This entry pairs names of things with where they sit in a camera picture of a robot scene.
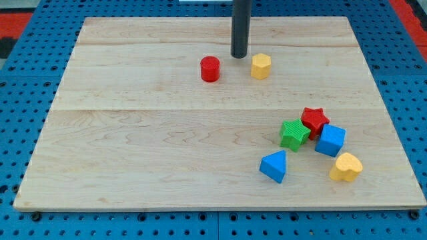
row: red cylinder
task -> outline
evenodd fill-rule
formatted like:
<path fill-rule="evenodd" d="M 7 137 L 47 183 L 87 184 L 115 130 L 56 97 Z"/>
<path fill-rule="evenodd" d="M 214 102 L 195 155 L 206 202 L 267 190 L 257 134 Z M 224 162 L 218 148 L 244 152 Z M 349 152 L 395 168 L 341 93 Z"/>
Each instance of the red cylinder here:
<path fill-rule="evenodd" d="M 220 60 L 214 56 L 204 57 L 200 61 L 201 78 L 208 83 L 220 78 Z"/>

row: red surface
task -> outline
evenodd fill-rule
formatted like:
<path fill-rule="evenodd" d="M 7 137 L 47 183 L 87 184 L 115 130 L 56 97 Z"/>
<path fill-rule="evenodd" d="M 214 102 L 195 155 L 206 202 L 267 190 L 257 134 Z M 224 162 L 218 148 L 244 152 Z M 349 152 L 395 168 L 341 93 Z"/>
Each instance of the red surface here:
<path fill-rule="evenodd" d="M 204 57 L 200 61 L 201 78 L 209 83 L 220 78 L 220 60 L 213 56 Z"/>
<path fill-rule="evenodd" d="M 301 121 L 304 126 L 312 130 L 308 139 L 314 140 L 316 136 L 322 133 L 323 126 L 329 123 L 329 119 L 323 114 L 323 109 L 310 109 L 304 107 L 301 115 Z"/>
<path fill-rule="evenodd" d="M 389 0 L 412 40 L 427 61 L 427 32 L 421 27 L 420 20 L 414 15 L 412 8 L 405 0 Z"/>
<path fill-rule="evenodd" d="M 32 13 L 0 13 L 0 38 L 18 39 L 32 15 Z"/>

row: green star block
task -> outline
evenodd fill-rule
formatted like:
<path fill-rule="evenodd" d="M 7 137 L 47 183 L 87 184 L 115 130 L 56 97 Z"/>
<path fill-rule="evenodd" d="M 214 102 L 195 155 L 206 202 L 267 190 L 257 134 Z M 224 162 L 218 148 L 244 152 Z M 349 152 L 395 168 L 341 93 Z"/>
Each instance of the green star block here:
<path fill-rule="evenodd" d="M 311 130 L 302 124 L 301 119 L 284 121 L 280 129 L 280 147 L 288 147 L 298 152 L 301 145 L 306 143 Z"/>

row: blue pegboard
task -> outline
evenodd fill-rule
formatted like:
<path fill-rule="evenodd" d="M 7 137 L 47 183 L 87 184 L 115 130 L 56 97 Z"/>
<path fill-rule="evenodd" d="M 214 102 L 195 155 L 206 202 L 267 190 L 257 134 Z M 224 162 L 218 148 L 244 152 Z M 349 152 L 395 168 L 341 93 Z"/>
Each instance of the blue pegboard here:
<path fill-rule="evenodd" d="M 427 239 L 427 210 L 19 213 L 15 191 L 85 17 L 230 16 L 177 0 L 42 0 L 0 71 L 0 239 Z M 427 193 L 427 64 L 386 0 L 254 0 L 254 16 L 347 16 Z"/>

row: red star block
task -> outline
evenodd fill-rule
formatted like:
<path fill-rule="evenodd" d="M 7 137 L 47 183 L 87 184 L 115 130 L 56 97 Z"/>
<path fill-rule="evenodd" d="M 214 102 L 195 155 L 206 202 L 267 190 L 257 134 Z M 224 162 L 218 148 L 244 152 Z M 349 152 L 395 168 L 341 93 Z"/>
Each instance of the red star block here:
<path fill-rule="evenodd" d="M 304 126 L 312 130 L 308 139 L 314 140 L 317 135 L 322 133 L 323 125 L 329 123 L 329 119 L 323 114 L 323 109 L 310 109 L 304 107 L 301 115 L 301 121 Z"/>

